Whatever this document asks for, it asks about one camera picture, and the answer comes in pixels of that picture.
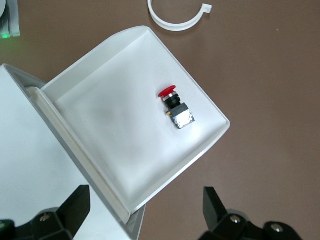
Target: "white plastic strip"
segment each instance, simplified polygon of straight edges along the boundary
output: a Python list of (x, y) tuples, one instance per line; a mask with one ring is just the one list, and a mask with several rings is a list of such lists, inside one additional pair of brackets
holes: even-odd
[(163, 29), (173, 31), (173, 32), (184, 31), (184, 30), (192, 28), (194, 25), (196, 25), (200, 21), (200, 19), (204, 13), (209, 14), (212, 9), (212, 5), (202, 4), (200, 11), (198, 12), (198, 14), (194, 18), (192, 18), (191, 20), (184, 22), (184, 23), (174, 24), (174, 23), (169, 23), (169, 22), (163, 21), (162, 19), (160, 19), (157, 16), (155, 11), (152, 8), (152, 2), (153, 2), (153, 0), (148, 0), (148, 8), (149, 8), (150, 15), (151, 15), (152, 19), (155, 21), (156, 24), (158, 24)]

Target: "white tray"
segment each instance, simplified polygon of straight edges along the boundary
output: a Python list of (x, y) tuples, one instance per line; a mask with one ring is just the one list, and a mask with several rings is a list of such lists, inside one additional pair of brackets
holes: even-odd
[[(183, 129), (158, 98), (171, 85), (195, 118)], [(146, 26), (110, 37), (29, 91), (125, 223), (230, 126)]]

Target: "brown surface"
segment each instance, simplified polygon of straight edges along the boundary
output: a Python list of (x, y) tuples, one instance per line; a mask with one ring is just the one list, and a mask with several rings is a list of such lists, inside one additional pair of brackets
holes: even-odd
[[(179, 23), (202, 3), (155, 0), (154, 10)], [(149, 202), (140, 239), (198, 239), (204, 186), (259, 227), (276, 220), (320, 239), (320, 2), (205, 3), (213, 10), (198, 25), (169, 32), (147, 0), (19, 1), (21, 37), (0, 40), (0, 64), (48, 82), (111, 35), (151, 27), (231, 127)]]

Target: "red button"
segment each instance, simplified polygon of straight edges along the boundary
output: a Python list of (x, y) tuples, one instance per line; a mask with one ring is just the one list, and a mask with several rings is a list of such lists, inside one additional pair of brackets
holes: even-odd
[(172, 85), (168, 88), (166, 88), (165, 90), (163, 90), (162, 92), (159, 93), (159, 98), (165, 98), (166, 96), (168, 96), (169, 94), (172, 94), (175, 91), (175, 88), (177, 86)]

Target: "bolt head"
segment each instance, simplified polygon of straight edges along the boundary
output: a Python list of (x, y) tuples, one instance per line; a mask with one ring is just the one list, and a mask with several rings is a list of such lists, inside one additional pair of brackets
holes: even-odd
[(47, 221), (49, 218), (50, 218), (50, 216), (47, 215), (47, 214), (45, 214), (45, 215), (43, 215), (42, 217), (40, 217), (40, 222), (45, 222), (45, 221)]
[(230, 220), (231, 220), (233, 223), (235, 223), (235, 224), (238, 224), (238, 223), (241, 222), (240, 217), (238, 217), (237, 215), (232, 215), (232, 216), (230, 217)]
[(284, 228), (277, 223), (272, 224), (271, 228), (277, 233), (282, 233), (284, 231)]

